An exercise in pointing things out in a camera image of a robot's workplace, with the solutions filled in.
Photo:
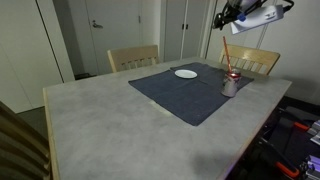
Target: aluminum can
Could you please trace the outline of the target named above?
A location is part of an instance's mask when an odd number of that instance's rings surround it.
[[[231,72],[227,72],[224,76],[221,93],[224,96],[234,97],[238,91],[240,79],[241,73],[239,69],[232,69]]]

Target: dark blue placemat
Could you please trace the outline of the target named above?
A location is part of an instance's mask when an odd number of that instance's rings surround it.
[[[179,69],[194,71],[198,76],[177,77],[174,72]],[[191,63],[129,81],[129,84],[183,121],[198,126],[229,99],[220,93],[224,75],[224,70]],[[239,89],[251,81],[253,79],[242,77]]]

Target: white door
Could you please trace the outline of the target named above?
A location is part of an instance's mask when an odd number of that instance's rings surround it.
[[[107,50],[140,45],[140,0],[86,0],[86,3],[98,74],[111,73]]]
[[[166,13],[166,30],[164,60],[180,59],[186,0],[168,0]]]
[[[188,0],[182,58],[199,56],[208,0]]]
[[[42,89],[62,78],[36,1],[2,0],[0,22],[0,100],[15,112],[43,106]]]

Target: wooden chair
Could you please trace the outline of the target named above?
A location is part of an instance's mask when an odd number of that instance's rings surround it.
[[[250,70],[260,74],[268,75],[278,61],[280,54],[260,49],[242,46],[227,45],[232,67]],[[220,63],[227,64],[225,50],[222,49]]]
[[[0,132],[1,168],[18,177],[50,179],[48,141],[1,101]]]
[[[108,57],[113,72],[159,63],[157,45],[108,50]]]

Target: plate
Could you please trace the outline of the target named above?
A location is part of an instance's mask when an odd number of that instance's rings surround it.
[[[178,77],[186,78],[186,79],[191,79],[191,78],[197,77],[197,73],[190,71],[190,70],[185,70],[185,69],[177,70],[174,73]]]

